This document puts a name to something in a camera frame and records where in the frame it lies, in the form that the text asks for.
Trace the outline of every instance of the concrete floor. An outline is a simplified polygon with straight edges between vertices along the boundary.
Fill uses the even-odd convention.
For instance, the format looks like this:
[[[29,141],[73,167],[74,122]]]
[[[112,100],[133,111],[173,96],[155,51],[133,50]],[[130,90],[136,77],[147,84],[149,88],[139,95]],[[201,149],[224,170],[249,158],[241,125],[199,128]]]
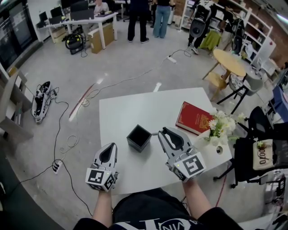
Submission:
[[[139,25],[136,25],[136,37],[133,43],[128,43],[126,39],[128,23],[119,22],[118,27],[118,41],[114,41],[107,46],[106,50],[97,55],[92,54],[90,50],[87,50],[88,56],[85,58],[81,58],[80,53],[70,55],[63,43],[53,44],[51,40],[48,40],[21,68],[22,72],[27,74],[27,85],[32,92],[35,92],[38,84],[49,80],[53,87],[60,88],[57,100],[69,103],[68,111],[61,120],[56,158],[62,158],[59,151],[61,147],[68,148],[68,136],[77,135],[76,119],[70,122],[68,116],[89,86],[97,82],[93,88],[102,88],[139,76],[159,66],[163,59],[174,51],[187,47],[188,34],[175,29],[168,28],[166,38],[160,39],[154,38],[152,29],[147,26],[147,36],[150,42],[141,44]],[[177,60],[176,64],[165,60],[160,68],[136,80],[126,81],[102,90],[96,98],[90,101],[88,107],[79,111],[80,141],[67,153],[64,162],[72,176],[75,191],[88,204],[91,212],[97,201],[97,192],[85,184],[85,174],[95,152],[101,147],[99,99],[152,92],[158,82],[162,84],[160,91],[203,87],[209,97],[213,95],[215,88],[202,80],[215,63],[206,51],[201,50],[199,56],[192,54],[192,57],[186,57],[183,52],[177,52],[173,58]],[[224,72],[221,67],[218,67],[217,71]],[[230,92],[231,90],[227,87],[219,98],[223,98]],[[262,105],[271,97],[272,92],[264,88],[258,95],[244,98],[236,114],[243,112],[249,116],[254,107]],[[236,100],[227,100],[218,107],[229,112],[238,100],[239,97]],[[35,176],[52,164],[54,141],[59,128],[58,120],[65,108],[65,104],[52,102],[47,117],[40,125],[34,123],[30,113],[25,114],[24,126],[34,133],[34,137],[19,143],[8,155],[20,180]],[[226,168],[227,164],[221,165],[198,178],[200,186],[212,205],[216,204],[223,184],[223,180],[213,182],[212,178],[220,175]],[[234,173],[231,172],[227,177],[219,206],[237,222],[259,217],[263,208],[264,187],[243,183],[232,190],[229,184],[233,183],[233,180]],[[72,229],[80,218],[89,217],[86,206],[73,193],[69,175],[64,169],[61,169],[58,175],[49,169],[23,185],[40,207],[65,229]],[[163,189],[178,199],[184,197],[180,183]],[[115,206],[122,198],[123,196],[113,196],[113,205]]]

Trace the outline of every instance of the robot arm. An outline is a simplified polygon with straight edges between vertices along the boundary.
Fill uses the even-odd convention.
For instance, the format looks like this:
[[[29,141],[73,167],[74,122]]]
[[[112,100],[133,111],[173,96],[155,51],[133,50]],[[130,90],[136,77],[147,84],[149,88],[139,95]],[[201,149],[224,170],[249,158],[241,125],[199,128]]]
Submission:
[[[96,152],[94,161],[90,168],[87,168],[86,183],[95,190],[109,192],[115,188],[118,178],[115,164],[117,162],[117,146],[110,143],[103,146]]]
[[[175,128],[164,127],[158,132],[158,138],[168,156],[166,165],[181,181],[187,182],[205,171],[206,166],[201,153],[191,144],[185,133]]]

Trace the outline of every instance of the green cloth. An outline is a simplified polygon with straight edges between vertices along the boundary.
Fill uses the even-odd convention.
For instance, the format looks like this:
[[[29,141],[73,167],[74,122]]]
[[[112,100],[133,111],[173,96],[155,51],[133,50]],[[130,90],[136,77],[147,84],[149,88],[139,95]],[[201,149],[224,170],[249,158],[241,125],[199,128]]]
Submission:
[[[207,48],[213,50],[220,42],[221,34],[216,31],[210,31],[204,41],[200,45],[200,49]]]

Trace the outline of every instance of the red book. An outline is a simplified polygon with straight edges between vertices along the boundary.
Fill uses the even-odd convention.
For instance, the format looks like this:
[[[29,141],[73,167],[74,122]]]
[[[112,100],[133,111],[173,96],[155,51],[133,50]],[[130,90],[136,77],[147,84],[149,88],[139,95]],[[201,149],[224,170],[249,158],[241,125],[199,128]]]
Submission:
[[[213,117],[208,112],[184,102],[176,126],[200,135],[210,128],[209,121],[211,120]]]

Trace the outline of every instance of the flower bouquet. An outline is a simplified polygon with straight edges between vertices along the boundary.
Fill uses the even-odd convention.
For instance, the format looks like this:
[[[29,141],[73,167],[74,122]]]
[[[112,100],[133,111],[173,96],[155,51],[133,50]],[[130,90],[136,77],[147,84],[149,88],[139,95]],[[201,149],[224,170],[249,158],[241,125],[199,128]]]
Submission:
[[[237,140],[238,136],[232,135],[232,132],[236,128],[236,122],[231,115],[225,114],[223,111],[217,111],[213,108],[213,112],[210,113],[213,116],[213,120],[209,122],[210,133],[208,137],[204,139],[210,142],[213,146],[218,144],[227,145],[228,140]],[[238,120],[244,119],[244,114],[238,116]]]

